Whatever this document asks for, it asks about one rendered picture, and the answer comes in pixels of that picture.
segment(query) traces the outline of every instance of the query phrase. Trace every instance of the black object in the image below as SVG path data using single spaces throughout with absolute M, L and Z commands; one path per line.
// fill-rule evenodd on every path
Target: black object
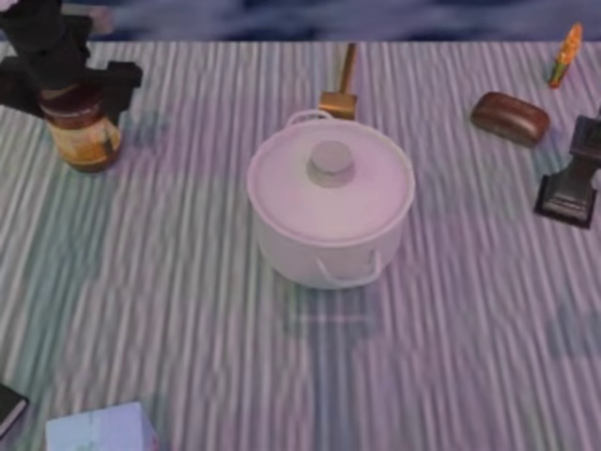
M 41 3 L 44 8 L 32 6 Z M 22 0 L 14 8 L 21 5 L 30 9 L 10 9 L 0 14 L 0 28 L 7 33 L 17 54 L 0 62 L 0 105 L 44 118 L 38 105 L 40 89 L 91 82 L 103 86 L 102 108 L 118 124 L 121 113 L 130 108 L 133 90 L 142 84 L 142 69 L 131 62 L 117 61 L 110 61 L 104 70 L 87 68 L 85 62 L 90 53 L 86 42 L 92 30 L 91 18 L 61 16 L 58 0 Z M 41 11 L 51 16 L 40 16 Z M 38 25 L 40 32 L 32 33 Z M 49 44 L 53 38 L 56 42 Z
M 7 435 L 28 405 L 26 397 L 0 383 L 0 439 Z
M 597 195 L 592 182 L 601 168 L 601 110 L 597 118 L 578 117 L 570 154 L 572 161 L 564 170 L 543 177 L 534 212 L 570 226 L 590 228 Z

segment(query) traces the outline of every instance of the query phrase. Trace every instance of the dark blue background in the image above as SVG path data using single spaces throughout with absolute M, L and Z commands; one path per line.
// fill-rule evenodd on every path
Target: dark blue background
M 601 39 L 601 0 L 80 0 L 114 7 L 111 40 Z

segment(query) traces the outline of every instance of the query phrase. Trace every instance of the light blue block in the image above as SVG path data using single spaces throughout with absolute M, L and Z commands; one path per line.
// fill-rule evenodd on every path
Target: light blue block
M 46 424 L 48 451 L 159 451 L 139 402 L 77 413 Z

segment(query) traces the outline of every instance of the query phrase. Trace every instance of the brown eraser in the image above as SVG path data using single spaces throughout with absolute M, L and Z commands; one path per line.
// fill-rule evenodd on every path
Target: brown eraser
M 545 110 L 501 92 L 487 92 L 471 111 L 478 128 L 533 148 L 545 136 L 550 119 Z

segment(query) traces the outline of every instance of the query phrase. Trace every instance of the gray table surface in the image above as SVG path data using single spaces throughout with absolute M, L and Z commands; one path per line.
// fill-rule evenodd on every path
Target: gray table surface
M 43 123 L 0 108 L 0 379 L 47 419 L 141 400 L 165 449 L 598 449 L 601 211 L 532 214 L 601 102 L 601 45 L 562 88 L 557 43 L 362 44 L 359 121 L 398 142 L 417 198 L 370 287 L 295 287 L 262 260 L 244 171 L 334 88 L 329 43 L 107 43 L 144 87 L 120 163 L 69 170 Z M 0 47 L 0 54 L 8 51 Z M 535 151 L 474 129 L 488 90 L 549 111 Z

